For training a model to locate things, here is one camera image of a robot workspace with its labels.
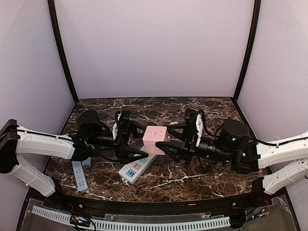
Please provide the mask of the pink cube socket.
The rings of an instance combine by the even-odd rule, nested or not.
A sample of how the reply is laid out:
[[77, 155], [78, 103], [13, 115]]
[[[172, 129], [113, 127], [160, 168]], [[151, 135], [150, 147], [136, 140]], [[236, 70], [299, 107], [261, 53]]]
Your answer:
[[167, 127], [147, 126], [142, 141], [147, 154], [166, 155], [164, 151], [156, 146], [156, 143], [161, 141], [169, 141]]

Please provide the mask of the white multicolour power strip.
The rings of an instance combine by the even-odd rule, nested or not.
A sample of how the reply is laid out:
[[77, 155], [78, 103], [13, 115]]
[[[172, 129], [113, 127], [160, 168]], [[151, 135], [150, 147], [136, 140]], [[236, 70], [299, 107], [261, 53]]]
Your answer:
[[157, 155], [150, 154], [147, 158], [140, 159], [124, 165], [118, 172], [123, 182], [134, 184], [145, 170], [156, 159]]

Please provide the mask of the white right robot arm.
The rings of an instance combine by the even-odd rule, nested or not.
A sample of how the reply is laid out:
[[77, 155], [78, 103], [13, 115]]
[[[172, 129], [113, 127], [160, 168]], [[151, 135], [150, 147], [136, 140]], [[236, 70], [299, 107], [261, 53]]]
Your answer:
[[193, 156], [207, 158], [223, 164], [240, 174], [258, 172], [269, 166], [289, 162], [284, 168], [253, 182], [252, 191], [275, 194], [286, 185], [308, 172], [308, 134], [303, 133], [284, 140], [261, 141], [250, 136], [249, 126], [227, 119], [210, 133], [203, 110], [185, 111], [185, 122], [167, 127], [176, 141], [158, 141], [156, 147], [174, 161], [191, 162]]

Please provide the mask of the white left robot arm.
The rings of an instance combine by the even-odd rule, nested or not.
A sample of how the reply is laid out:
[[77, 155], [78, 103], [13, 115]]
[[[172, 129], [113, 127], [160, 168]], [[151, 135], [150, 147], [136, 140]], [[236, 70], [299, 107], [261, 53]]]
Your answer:
[[19, 179], [26, 186], [50, 197], [61, 192], [61, 186], [29, 164], [21, 155], [38, 154], [70, 161], [85, 161], [101, 151], [114, 151], [115, 162], [129, 164], [147, 158], [145, 151], [127, 144], [130, 137], [141, 138], [145, 127], [130, 119], [130, 111], [116, 112], [115, 123], [109, 128], [97, 111], [87, 110], [77, 118], [75, 135], [53, 135], [26, 129], [10, 119], [0, 130], [0, 172]]

